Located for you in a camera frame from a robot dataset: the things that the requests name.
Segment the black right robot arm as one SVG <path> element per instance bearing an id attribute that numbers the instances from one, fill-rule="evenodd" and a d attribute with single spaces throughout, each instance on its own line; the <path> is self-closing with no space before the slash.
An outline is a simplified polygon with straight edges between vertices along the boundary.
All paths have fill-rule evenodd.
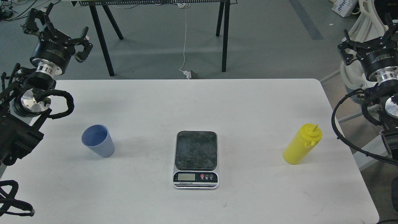
<path id="1" fill-rule="evenodd" d="M 332 112 L 332 128 L 337 138 L 344 144 L 378 161 L 397 165 L 397 23 L 394 23 L 389 14 L 385 15 L 388 29 L 383 36 L 358 42 L 350 39 L 347 30 L 344 30 L 345 40 L 337 46 L 344 65 L 351 65 L 354 61 L 360 62 L 364 77 L 367 81 L 375 82 L 374 87 L 357 88 L 342 98 Z M 365 151 L 347 140 L 338 131 L 335 116 L 338 107 L 348 98 L 363 95 L 361 111 L 366 120 L 383 130 L 380 136 L 387 156 L 380 156 Z"/>

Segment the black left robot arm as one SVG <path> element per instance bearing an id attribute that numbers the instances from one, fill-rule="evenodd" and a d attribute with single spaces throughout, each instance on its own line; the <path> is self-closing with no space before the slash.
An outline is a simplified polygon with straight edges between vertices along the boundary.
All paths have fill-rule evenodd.
<path id="1" fill-rule="evenodd" d="M 54 76 L 64 74 L 73 57 L 84 62 L 93 45 L 88 27 L 74 39 L 57 30 L 49 18 L 53 6 L 45 11 L 31 9 L 22 25 L 25 34 L 38 37 L 30 58 L 34 68 L 17 63 L 11 75 L 1 75 L 1 167 L 33 151 L 44 138 L 39 129 L 46 119 L 61 119 L 74 110 L 73 97 L 55 89 Z"/>

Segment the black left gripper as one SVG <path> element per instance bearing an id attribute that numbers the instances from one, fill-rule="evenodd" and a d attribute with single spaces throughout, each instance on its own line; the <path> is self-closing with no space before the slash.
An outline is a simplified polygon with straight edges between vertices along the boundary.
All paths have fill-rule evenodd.
<path id="1" fill-rule="evenodd" d="M 83 28 L 81 37 L 74 39 L 56 39 L 56 29 L 49 18 L 52 8 L 46 8 L 45 11 L 31 9 L 26 21 L 21 25 L 24 34 L 34 35 L 39 38 L 36 48 L 32 53 L 30 62 L 38 66 L 39 62 L 51 62 L 56 65 L 56 75 L 63 75 L 68 67 L 72 55 L 77 62 L 82 63 L 90 54 L 93 45 L 89 42 L 88 30 Z M 40 20 L 44 30 L 39 31 L 36 20 Z M 82 51 L 75 50 L 75 46 L 82 46 Z"/>

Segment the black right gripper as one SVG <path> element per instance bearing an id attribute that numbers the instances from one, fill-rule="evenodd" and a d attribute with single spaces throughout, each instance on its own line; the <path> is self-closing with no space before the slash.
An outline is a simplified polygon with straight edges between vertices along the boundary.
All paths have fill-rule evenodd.
<path id="1" fill-rule="evenodd" d="M 383 83 L 397 79 L 397 23 L 394 23 L 390 14 L 384 19 L 388 30 L 384 37 L 378 37 L 366 42 L 350 39 L 347 30 L 344 30 L 345 40 L 337 46 L 344 65 L 351 65 L 358 60 L 362 65 L 364 76 L 369 82 Z"/>

